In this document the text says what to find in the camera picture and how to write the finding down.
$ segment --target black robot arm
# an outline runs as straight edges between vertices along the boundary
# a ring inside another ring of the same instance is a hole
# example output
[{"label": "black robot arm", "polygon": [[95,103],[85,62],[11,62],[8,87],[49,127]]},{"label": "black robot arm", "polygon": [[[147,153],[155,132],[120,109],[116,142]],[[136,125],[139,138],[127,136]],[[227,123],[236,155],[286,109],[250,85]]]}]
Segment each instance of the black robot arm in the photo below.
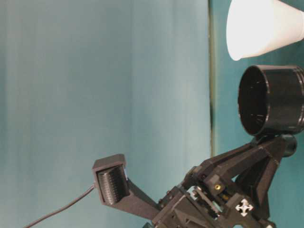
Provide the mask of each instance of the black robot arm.
[{"label": "black robot arm", "polygon": [[125,174],[123,155],[93,166],[103,204],[151,220],[144,228],[275,228],[268,190],[293,134],[304,129],[304,71],[298,66],[251,66],[240,82],[238,108],[252,142],[205,160],[158,203]]}]

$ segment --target screw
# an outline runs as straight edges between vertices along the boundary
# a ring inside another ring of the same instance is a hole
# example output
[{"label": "screw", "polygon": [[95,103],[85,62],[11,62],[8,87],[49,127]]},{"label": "screw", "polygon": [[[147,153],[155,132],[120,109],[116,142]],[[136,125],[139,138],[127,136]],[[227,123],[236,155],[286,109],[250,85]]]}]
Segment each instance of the screw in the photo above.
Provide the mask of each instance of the screw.
[{"label": "screw", "polygon": [[215,190],[219,191],[222,187],[219,184],[217,184],[214,186],[214,188],[215,188]]}]

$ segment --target wire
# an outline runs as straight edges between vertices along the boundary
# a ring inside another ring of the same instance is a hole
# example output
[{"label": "wire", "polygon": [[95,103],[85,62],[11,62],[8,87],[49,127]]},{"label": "wire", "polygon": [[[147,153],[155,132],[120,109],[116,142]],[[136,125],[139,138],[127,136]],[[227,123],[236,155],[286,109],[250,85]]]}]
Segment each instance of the wire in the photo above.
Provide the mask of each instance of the wire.
[{"label": "wire", "polygon": [[77,203],[78,201],[80,201],[83,197],[87,196],[93,189],[95,188],[95,184],[93,184],[87,191],[85,191],[81,196],[79,196],[78,198],[76,198],[75,200],[73,200],[72,202],[70,202],[69,204],[65,205],[64,207],[62,208],[59,208],[58,210],[55,210],[41,218],[39,218],[38,220],[28,224],[27,226],[25,226],[24,228],[30,228],[34,225],[36,225],[37,223],[39,222],[42,222],[43,220],[53,216],[53,215],[56,215],[66,209],[68,209],[69,207],[73,206],[75,203]]}]

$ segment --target teal curtain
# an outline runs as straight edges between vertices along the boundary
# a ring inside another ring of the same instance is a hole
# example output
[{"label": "teal curtain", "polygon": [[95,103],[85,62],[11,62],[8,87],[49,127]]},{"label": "teal curtain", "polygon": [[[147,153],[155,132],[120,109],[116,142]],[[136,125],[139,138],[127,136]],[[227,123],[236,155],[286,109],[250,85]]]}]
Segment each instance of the teal curtain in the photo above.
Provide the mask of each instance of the teal curtain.
[{"label": "teal curtain", "polygon": [[[210,156],[206,0],[0,1],[0,227],[84,192],[124,153],[156,201]],[[87,198],[38,227],[142,227]]]}]

